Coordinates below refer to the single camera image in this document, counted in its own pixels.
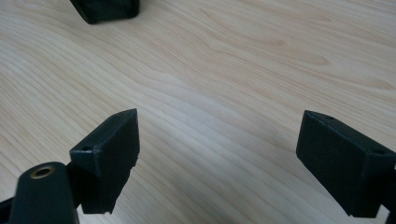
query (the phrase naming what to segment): black plastic bracket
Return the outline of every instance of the black plastic bracket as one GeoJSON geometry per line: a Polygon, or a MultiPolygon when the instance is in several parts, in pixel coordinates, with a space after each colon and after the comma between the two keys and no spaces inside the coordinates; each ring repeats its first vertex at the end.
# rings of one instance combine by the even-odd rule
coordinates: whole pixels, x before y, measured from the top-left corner
{"type": "Polygon", "coordinates": [[[70,0],[88,24],[131,19],[139,14],[139,0],[70,0]]]}
{"type": "Polygon", "coordinates": [[[395,209],[396,153],[330,116],[305,111],[297,157],[349,216],[395,209]]]}
{"type": "Polygon", "coordinates": [[[140,151],[136,109],[106,119],[70,150],[64,166],[48,162],[20,176],[14,198],[0,203],[0,223],[75,224],[86,214],[112,212],[140,151]]]}

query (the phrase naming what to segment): small hole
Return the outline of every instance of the small hole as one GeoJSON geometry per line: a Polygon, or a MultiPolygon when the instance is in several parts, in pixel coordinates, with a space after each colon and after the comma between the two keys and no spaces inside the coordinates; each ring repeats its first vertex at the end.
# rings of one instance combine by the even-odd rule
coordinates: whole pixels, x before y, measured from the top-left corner
{"type": "Polygon", "coordinates": [[[91,151],[93,146],[85,146],[82,150],[83,151],[91,151]]]}
{"type": "Polygon", "coordinates": [[[37,173],[35,173],[36,175],[47,175],[50,172],[49,168],[45,168],[42,170],[37,171],[37,173]]]}
{"type": "Polygon", "coordinates": [[[379,155],[384,155],[385,150],[384,149],[373,149],[373,152],[379,155]]]}
{"type": "Polygon", "coordinates": [[[30,174],[32,179],[40,179],[51,175],[55,171],[53,166],[44,166],[36,169],[30,174]]]}

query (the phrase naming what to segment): black rectangular block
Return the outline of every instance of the black rectangular block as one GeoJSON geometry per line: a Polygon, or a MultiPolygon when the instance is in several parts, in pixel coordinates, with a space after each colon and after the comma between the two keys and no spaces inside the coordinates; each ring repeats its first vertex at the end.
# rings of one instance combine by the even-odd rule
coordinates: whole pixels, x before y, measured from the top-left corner
{"type": "Polygon", "coordinates": [[[332,117],[305,111],[297,157],[353,217],[375,217],[396,153],[332,117]]]}

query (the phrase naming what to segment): wooden table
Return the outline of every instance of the wooden table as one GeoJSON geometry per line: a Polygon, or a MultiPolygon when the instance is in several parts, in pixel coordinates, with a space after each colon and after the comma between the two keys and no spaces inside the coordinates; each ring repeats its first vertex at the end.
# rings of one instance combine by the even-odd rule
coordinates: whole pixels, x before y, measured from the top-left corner
{"type": "Polygon", "coordinates": [[[0,201],[137,108],[115,211],[81,223],[385,222],[348,217],[295,148],[306,109],[395,148],[394,0],[141,4],[88,25],[67,0],[0,2],[0,201]]]}

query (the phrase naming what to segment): black object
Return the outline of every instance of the black object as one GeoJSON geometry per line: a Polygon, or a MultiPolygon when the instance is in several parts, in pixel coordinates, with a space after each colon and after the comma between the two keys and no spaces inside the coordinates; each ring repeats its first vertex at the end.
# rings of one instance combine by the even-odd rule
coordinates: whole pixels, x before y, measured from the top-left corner
{"type": "Polygon", "coordinates": [[[111,116],[70,150],[67,166],[48,162],[23,173],[15,197],[0,203],[0,223],[78,223],[80,204],[86,214],[111,213],[139,148],[136,109],[111,116]]]}
{"type": "Polygon", "coordinates": [[[48,162],[23,173],[18,181],[9,223],[76,223],[66,167],[48,162]]]}
{"type": "Polygon", "coordinates": [[[343,122],[305,111],[297,157],[349,216],[396,212],[396,153],[343,122]]]}
{"type": "Polygon", "coordinates": [[[139,13],[139,0],[70,0],[88,24],[130,19],[139,13]]]}

